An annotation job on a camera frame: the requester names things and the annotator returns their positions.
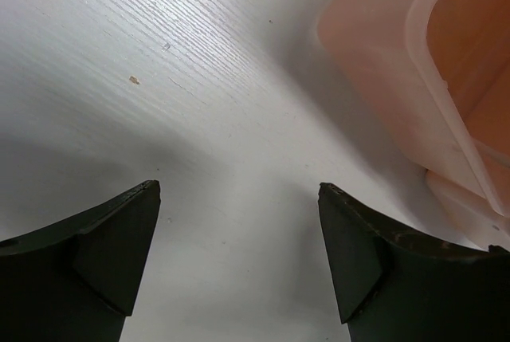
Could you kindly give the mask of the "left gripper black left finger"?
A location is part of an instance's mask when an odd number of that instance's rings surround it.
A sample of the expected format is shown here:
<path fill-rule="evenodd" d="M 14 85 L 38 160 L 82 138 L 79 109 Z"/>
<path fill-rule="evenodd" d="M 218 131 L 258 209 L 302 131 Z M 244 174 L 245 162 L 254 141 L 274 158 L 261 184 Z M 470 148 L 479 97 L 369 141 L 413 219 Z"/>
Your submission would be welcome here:
<path fill-rule="evenodd" d="M 145 181 L 1 243 L 3 341 L 117 341 L 131 316 L 160 208 Z"/>

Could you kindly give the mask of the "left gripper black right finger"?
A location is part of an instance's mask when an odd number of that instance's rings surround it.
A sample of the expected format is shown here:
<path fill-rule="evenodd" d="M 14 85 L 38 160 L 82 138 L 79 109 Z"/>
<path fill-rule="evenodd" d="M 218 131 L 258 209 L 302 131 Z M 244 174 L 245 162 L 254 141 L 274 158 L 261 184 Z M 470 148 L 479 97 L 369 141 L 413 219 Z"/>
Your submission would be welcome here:
<path fill-rule="evenodd" d="M 422 233 L 322 183 L 339 318 L 353 341 L 506 341 L 509 253 Z"/>

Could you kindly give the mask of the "pink plastic tool box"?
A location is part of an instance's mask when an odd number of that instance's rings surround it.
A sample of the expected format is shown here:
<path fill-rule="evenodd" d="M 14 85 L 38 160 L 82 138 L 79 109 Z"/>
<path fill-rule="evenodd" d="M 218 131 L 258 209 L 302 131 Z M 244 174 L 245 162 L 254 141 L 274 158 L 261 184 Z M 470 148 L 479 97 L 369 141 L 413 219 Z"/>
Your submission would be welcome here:
<path fill-rule="evenodd" d="M 320 43 L 481 248 L 509 246 L 509 0 L 331 0 Z"/>

